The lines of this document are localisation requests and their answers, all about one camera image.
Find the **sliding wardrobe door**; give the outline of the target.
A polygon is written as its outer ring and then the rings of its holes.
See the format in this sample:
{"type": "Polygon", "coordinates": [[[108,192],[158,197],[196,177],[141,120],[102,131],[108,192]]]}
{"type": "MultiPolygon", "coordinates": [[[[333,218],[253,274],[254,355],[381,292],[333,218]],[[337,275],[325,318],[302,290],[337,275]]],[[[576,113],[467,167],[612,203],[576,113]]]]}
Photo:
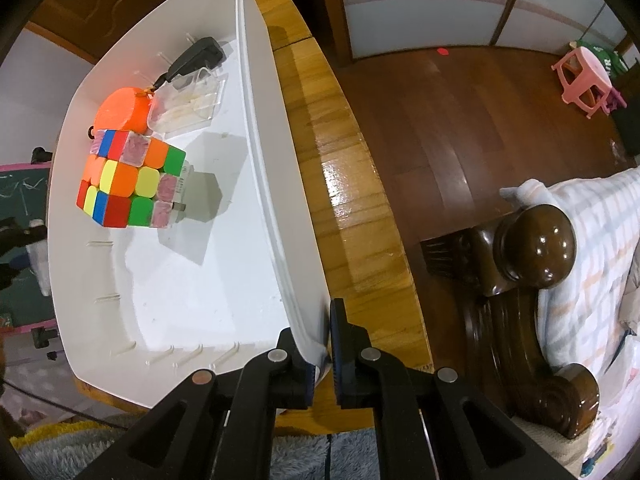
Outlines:
{"type": "Polygon", "coordinates": [[[493,46],[562,53],[574,40],[613,49],[626,30],[604,0],[343,0],[354,58],[493,46]]]}

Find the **grey fluffy rug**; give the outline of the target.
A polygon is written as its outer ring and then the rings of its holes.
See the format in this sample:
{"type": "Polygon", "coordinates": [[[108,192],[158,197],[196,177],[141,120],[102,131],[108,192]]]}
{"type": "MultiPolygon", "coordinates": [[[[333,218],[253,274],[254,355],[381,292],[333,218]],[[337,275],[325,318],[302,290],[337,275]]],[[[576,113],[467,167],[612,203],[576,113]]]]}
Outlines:
{"type": "Polygon", "coordinates": [[[3,437],[8,478],[377,479],[376,433],[275,437],[179,402],[143,418],[57,422],[3,437]]]}

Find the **green chalkboard pink frame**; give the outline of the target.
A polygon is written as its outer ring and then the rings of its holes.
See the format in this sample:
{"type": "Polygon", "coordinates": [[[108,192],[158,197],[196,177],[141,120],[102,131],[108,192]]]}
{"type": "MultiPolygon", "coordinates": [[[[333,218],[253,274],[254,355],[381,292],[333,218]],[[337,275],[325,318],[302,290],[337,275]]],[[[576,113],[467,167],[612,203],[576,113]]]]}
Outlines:
{"type": "Polygon", "coordinates": [[[28,332],[54,319],[48,263],[51,165],[1,168],[1,329],[28,332]]]}

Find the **checked white blanket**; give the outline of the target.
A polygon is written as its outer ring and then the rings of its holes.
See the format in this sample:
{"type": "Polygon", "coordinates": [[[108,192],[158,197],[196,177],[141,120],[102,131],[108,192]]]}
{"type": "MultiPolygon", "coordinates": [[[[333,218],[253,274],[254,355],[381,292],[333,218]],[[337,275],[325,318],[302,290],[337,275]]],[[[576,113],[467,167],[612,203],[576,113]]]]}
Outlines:
{"type": "Polygon", "coordinates": [[[529,179],[500,195],[515,208],[558,207],[574,229],[573,269],[540,292],[536,330],[552,367],[579,363],[597,379],[600,408],[578,474],[603,479],[639,437],[639,171],[551,186],[529,179]]]}

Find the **colourful puzzle cube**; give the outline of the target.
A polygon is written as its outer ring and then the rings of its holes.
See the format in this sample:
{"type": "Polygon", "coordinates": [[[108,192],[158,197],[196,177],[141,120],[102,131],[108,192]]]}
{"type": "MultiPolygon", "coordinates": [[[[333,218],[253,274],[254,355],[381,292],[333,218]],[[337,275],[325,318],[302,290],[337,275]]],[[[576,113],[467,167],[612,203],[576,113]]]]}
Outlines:
{"type": "Polygon", "coordinates": [[[166,229],[179,220],[172,196],[186,152],[156,136],[99,130],[91,140],[76,206],[109,229],[166,229]]]}

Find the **orange round case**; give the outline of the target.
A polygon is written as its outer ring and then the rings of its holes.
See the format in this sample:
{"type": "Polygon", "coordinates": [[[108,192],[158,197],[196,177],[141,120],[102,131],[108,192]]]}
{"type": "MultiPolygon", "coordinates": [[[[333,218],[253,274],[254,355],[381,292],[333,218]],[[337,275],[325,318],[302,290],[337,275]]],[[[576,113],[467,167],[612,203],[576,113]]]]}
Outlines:
{"type": "Polygon", "coordinates": [[[122,87],[112,92],[99,106],[88,138],[93,140],[99,130],[132,131],[148,134],[148,117],[152,92],[137,87],[122,87]]]}

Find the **black power adapter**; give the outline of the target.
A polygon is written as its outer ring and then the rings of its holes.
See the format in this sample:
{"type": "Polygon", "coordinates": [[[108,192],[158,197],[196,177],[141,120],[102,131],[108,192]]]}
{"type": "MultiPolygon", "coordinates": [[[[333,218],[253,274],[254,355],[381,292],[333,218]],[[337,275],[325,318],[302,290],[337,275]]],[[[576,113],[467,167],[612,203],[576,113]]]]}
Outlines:
{"type": "Polygon", "coordinates": [[[190,73],[206,67],[212,70],[224,60],[224,51],[213,37],[204,37],[196,40],[192,46],[183,51],[175,62],[172,62],[165,73],[161,74],[151,90],[155,91],[165,82],[171,82],[178,76],[186,76],[190,73]]]}

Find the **pink plastic stool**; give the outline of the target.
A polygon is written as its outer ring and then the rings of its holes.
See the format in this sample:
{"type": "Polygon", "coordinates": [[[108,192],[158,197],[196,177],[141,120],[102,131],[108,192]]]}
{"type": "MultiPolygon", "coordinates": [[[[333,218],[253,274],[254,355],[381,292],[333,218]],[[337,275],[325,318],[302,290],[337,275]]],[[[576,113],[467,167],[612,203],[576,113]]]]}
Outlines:
{"type": "Polygon", "coordinates": [[[584,46],[567,52],[551,65],[551,70],[559,78],[561,100],[577,106],[588,119],[599,110],[609,115],[628,106],[597,55],[584,46]]]}

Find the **dark wooden bed post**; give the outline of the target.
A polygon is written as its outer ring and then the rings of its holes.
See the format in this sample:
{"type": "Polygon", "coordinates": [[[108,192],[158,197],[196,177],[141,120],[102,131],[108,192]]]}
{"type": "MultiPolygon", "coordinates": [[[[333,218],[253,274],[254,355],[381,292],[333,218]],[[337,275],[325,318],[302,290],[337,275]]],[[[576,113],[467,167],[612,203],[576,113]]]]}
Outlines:
{"type": "Polygon", "coordinates": [[[582,364],[551,365],[537,337],[538,299],[574,268],[570,219],[552,205],[520,208],[424,240],[429,274],[456,286],[469,380],[506,414],[567,439],[596,419],[600,391],[582,364]]]}

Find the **white plastic storage bin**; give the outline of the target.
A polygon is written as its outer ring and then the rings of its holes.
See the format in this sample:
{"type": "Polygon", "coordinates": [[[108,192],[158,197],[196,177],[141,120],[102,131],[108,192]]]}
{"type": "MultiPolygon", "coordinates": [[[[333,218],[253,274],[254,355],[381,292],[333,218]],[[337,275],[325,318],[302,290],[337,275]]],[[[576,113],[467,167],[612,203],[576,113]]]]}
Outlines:
{"type": "Polygon", "coordinates": [[[199,368],[236,370],[290,330],[326,371],[329,291],[268,29],[255,0],[167,0],[93,67],[70,101],[50,174],[49,269],[77,378],[150,408],[199,368]],[[163,230],[105,229],[76,196],[99,105],[149,84],[190,41],[224,49],[214,117],[174,137],[193,171],[163,230]]]}

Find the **clear plastic box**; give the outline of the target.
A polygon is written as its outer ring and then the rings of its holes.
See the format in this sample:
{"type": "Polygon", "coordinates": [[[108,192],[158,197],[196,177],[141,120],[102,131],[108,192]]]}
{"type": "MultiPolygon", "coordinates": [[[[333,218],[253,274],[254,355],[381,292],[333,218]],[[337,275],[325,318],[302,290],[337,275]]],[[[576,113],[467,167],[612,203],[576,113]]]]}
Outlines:
{"type": "Polygon", "coordinates": [[[165,138],[210,124],[222,101],[228,75],[202,67],[165,82],[152,95],[146,123],[165,138]]]}

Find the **white charger block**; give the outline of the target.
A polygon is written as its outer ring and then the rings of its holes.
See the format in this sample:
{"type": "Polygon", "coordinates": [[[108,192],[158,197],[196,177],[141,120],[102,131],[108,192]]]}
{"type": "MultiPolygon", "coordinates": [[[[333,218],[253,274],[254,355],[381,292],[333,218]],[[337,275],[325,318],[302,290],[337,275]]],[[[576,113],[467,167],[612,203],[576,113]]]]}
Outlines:
{"type": "Polygon", "coordinates": [[[178,212],[186,210],[186,202],[184,196],[186,195],[186,184],[193,172],[193,166],[187,160],[183,163],[180,170],[180,174],[177,177],[176,185],[174,189],[174,196],[172,196],[172,209],[178,212]]]}

